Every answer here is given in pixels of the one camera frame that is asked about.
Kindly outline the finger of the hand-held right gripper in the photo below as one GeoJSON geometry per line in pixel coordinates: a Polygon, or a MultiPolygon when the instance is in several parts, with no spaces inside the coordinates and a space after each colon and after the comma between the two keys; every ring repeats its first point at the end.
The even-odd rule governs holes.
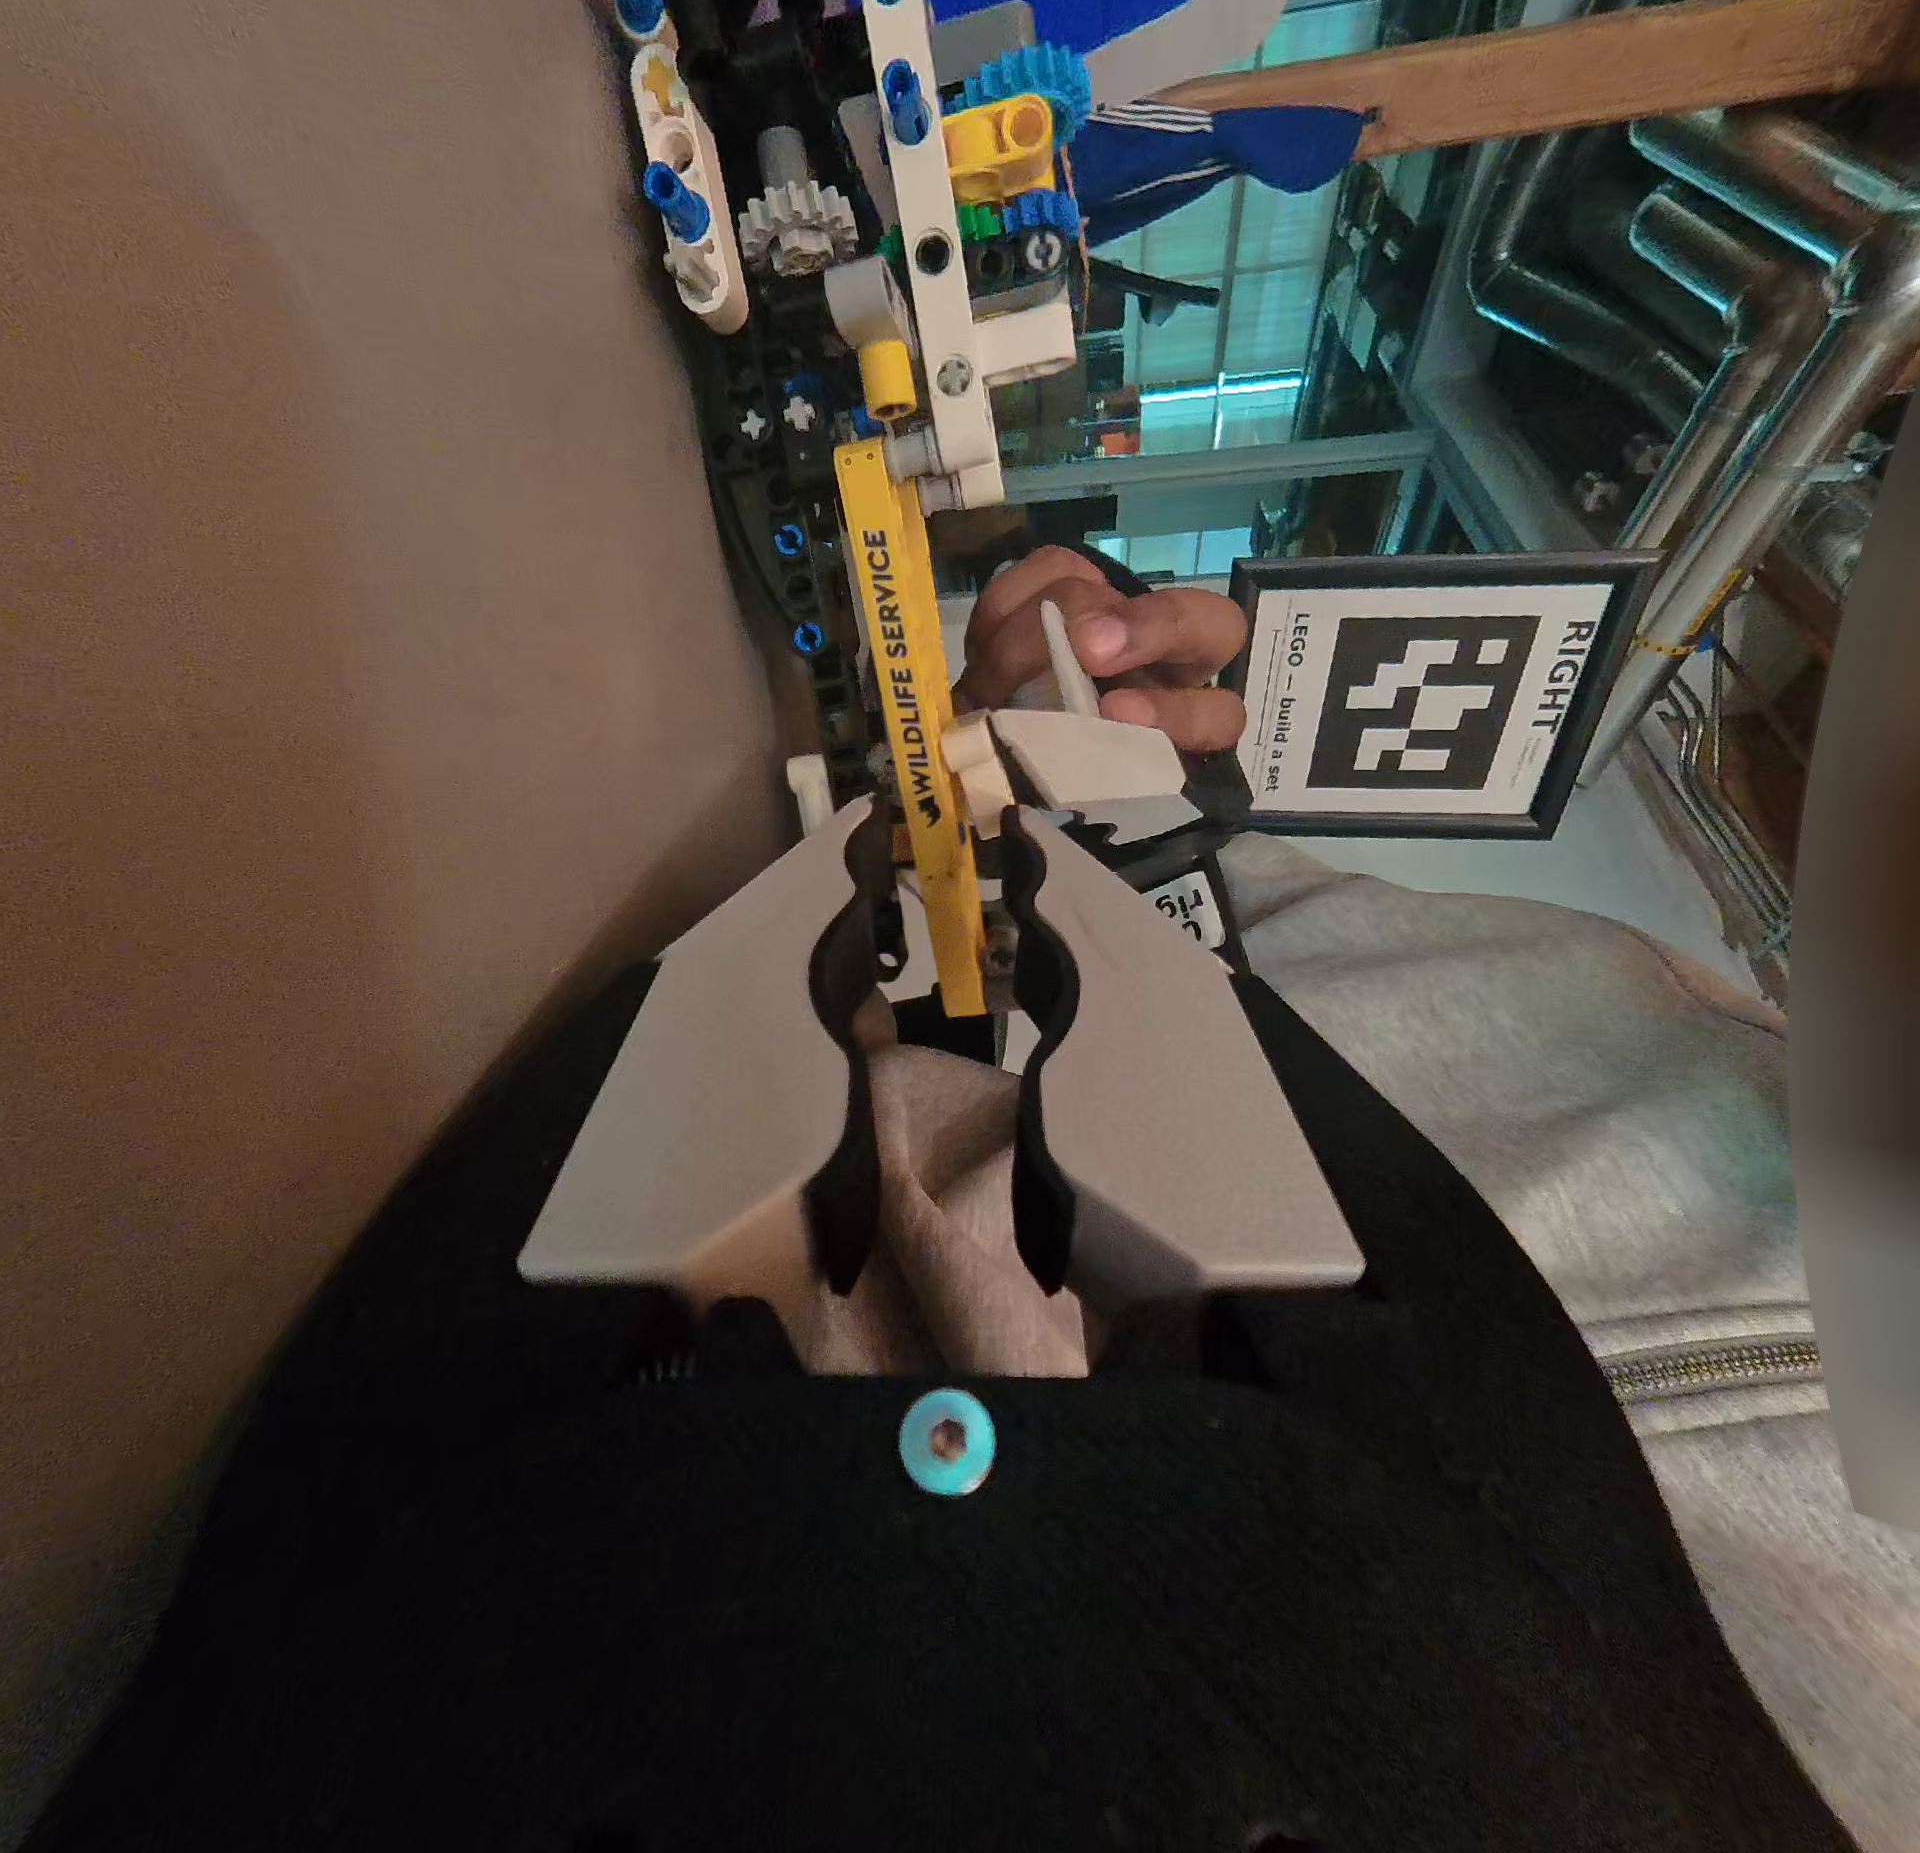
{"type": "Polygon", "coordinates": [[[1069,711],[1000,709],[985,714],[1013,804],[1108,848],[1183,834],[1205,812],[1184,761],[1159,729],[1069,711]]]}

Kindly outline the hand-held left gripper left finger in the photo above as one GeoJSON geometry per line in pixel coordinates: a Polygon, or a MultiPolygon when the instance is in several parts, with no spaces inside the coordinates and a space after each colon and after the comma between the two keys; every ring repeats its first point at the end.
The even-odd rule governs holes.
{"type": "Polygon", "coordinates": [[[854,1291],[880,1201],[857,1016],[891,889],[891,817],[864,794],[660,955],[522,1241],[525,1282],[693,1305],[854,1291]]]}

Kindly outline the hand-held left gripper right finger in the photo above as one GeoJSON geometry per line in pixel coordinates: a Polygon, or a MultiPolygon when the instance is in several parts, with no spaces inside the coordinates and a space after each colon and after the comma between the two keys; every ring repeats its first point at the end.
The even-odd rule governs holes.
{"type": "Polygon", "coordinates": [[[1364,1253],[1225,962],[1035,809],[1002,817],[1031,1279],[1086,1301],[1352,1287],[1364,1253]]]}

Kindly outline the light grey lego connector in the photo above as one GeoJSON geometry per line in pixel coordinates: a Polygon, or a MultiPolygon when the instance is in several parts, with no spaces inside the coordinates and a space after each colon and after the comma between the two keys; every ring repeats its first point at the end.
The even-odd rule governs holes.
{"type": "Polygon", "coordinates": [[[996,839],[1016,791],[996,744],[992,713],[956,718],[943,734],[943,758],[971,829],[980,839],[996,839]]]}

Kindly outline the lego technic vehicle model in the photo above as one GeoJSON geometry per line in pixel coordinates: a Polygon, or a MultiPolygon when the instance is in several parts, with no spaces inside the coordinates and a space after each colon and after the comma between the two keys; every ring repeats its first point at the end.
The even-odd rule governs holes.
{"type": "Polygon", "coordinates": [[[1026,0],[603,0],[698,336],[707,487],[808,679],[794,791],[894,808],[945,1013],[998,964],[927,520],[1005,500],[996,398],[1076,362],[1088,65],[1026,0]]]}

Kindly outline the person's right forearm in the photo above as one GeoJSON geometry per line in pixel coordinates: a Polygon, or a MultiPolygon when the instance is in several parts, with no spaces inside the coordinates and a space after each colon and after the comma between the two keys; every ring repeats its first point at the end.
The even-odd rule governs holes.
{"type": "Polygon", "coordinates": [[[1618,1388],[1819,1375],[1784,1019],[1638,929],[1223,858],[1248,966],[1467,1179],[1618,1388]]]}

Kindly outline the person's right hand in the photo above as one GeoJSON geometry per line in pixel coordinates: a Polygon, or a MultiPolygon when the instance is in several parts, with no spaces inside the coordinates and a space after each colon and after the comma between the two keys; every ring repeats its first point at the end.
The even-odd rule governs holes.
{"type": "Polygon", "coordinates": [[[1244,705],[1216,687],[1246,639],[1237,606],[1201,589],[1123,592],[1105,563],[1055,544],[998,569],[977,595],[954,687],[959,711],[1011,705],[1050,671],[1045,602],[1062,613],[1101,718],[1159,730],[1193,756],[1237,744],[1244,705]]]}

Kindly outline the blue striped jacket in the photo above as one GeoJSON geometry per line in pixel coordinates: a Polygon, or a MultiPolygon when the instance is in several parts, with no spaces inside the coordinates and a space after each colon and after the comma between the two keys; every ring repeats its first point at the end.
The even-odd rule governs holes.
{"type": "Polygon", "coordinates": [[[1261,107],[1221,113],[1135,101],[1095,110],[1069,145],[1091,248],[1138,234],[1226,180],[1311,195],[1357,155],[1375,109],[1261,107]]]}

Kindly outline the metal ventilation ducts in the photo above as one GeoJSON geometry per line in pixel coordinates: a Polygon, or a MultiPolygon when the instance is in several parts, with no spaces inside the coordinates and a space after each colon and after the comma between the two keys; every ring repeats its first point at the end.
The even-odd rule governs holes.
{"type": "MultiPolygon", "coordinates": [[[[1679,0],[1574,0],[1571,15],[1679,0]]],[[[1570,412],[1678,434],[1722,352],[1718,317],[1631,248],[1659,172],[1628,129],[1508,142],[1465,257],[1474,312],[1498,338],[1487,378],[1524,427],[1570,412]]]]}

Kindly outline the silver metal pole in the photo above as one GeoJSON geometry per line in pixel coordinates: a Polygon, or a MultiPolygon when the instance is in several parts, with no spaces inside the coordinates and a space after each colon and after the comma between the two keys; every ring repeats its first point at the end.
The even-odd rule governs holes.
{"type": "Polygon", "coordinates": [[[1835,263],[1762,259],[1724,308],[1726,352],[1625,544],[1662,558],[1578,785],[1595,785],[1684,666],[1817,467],[1915,351],[1915,209],[1882,214],[1835,263]]]}

